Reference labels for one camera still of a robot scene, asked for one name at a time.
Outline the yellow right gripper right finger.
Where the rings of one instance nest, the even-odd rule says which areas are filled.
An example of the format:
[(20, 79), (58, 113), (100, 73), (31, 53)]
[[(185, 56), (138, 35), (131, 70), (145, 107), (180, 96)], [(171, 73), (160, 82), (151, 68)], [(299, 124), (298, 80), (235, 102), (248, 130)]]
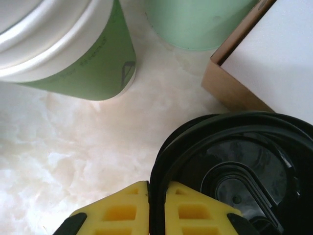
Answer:
[(166, 193), (166, 235), (254, 235), (242, 213), (181, 183)]

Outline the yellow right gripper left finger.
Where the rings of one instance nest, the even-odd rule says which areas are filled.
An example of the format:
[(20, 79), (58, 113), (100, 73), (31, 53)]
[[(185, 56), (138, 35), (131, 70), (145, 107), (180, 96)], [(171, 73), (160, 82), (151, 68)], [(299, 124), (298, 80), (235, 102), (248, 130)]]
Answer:
[(148, 182), (77, 209), (53, 235), (149, 235)]

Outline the black plastic coffee lid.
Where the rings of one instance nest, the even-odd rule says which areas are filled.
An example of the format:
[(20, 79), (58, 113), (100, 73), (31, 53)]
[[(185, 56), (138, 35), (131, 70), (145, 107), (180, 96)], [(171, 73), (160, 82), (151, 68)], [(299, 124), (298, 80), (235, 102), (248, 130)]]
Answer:
[(209, 133), (214, 134), (218, 131), (248, 125), (277, 126), (313, 141), (313, 125), (288, 115), (261, 111), (211, 114), (192, 119), (177, 128), (165, 140), (157, 154), (157, 158), (159, 158), (165, 149), (174, 143), (177, 138), (185, 136), (189, 132), (208, 128)]
[(204, 128), (164, 144), (149, 186), (150, 230), (165, 235), (171, 182), (238, 209), (239, 235), (313, 235), (313, 126)]

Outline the brown cardboard napkin box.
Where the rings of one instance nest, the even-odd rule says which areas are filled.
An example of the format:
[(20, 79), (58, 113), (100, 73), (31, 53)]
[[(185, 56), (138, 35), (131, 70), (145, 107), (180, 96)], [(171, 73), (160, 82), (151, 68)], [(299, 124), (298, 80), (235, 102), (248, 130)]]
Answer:
[(259, 0), (210, 57), (201, 86), (231, 111), (273, 111), (252, 91), (222, 69), (221, 65), (275, 2), (276, 0)]

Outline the stacked green paper cups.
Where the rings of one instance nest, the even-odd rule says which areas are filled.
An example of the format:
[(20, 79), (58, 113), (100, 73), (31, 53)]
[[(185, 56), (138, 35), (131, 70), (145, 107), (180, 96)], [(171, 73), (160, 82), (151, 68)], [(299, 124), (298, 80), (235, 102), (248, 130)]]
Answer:
[(0, 82), (99, 101), (135, 72), (119, 0), (0, 0)]

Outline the white napkin stack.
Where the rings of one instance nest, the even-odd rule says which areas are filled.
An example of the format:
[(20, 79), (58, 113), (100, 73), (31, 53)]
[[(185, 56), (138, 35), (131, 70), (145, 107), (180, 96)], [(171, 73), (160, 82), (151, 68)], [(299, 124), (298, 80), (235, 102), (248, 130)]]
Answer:
[(222, 68), (273, 111), (313, 125), (313, 0), (276, 0)]

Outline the mint green straw holder cup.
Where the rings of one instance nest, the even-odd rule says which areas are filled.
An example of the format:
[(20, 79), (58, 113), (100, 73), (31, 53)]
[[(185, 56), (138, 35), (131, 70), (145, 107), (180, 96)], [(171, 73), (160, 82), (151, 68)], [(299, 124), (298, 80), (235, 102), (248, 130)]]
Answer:
[(157, 35), (188, 50), (218, 48), (259, 0), (144, 0)]

